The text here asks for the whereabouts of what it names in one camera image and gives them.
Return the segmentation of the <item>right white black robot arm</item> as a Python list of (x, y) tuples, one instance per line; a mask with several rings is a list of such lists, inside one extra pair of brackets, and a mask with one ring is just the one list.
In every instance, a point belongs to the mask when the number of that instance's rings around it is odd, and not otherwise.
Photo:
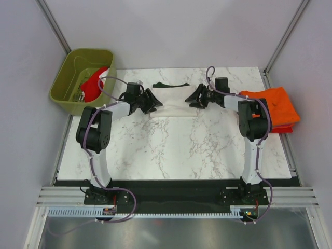
[(265, 99), (258, 99), (231, 93), (228, 78), (215, 79), (215, 86), (199, 84), (197, 89), (185, 100), (190, 107), (205, 109), (209, 103), (238, 114), (239, 131), (245, 142), (244, 169), (238, 188), (232, 191), (243, 204), (267, 204), (262, 175), (259, 172), (261, 156), (266, 138), (272, 129), (272, 122)]

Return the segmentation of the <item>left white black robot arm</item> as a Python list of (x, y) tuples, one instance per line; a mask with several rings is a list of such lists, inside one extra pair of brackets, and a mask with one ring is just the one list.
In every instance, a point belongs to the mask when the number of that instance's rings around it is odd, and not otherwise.
[(84, 108), (76, 131), (76, 142), (88, 156), (91, 173), (89, 188), (85, 191), (85, 205), (112, 204), (116, 193), (120, 192), (120, 188), (113, 187), (106, 159), (112, 122), (130, 116), (137, 109), (144, 114), (155, 112), (162, 105), (149, 88), (130, 82), (114, 103)]

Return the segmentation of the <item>cream green Charlie Brown shirt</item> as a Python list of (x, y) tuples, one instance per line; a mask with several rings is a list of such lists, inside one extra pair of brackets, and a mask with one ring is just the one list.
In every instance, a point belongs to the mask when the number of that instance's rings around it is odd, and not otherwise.
[(185, 100), (196, 90), (196, 86), (184, 83), (182, 85), (166, 85), (158, 82), (153, 85), (152, 93), (162, 106), (155, 107), (150, 113), (151, 118), (157, 117), (197, 117), (196, 108), (190, 107)]

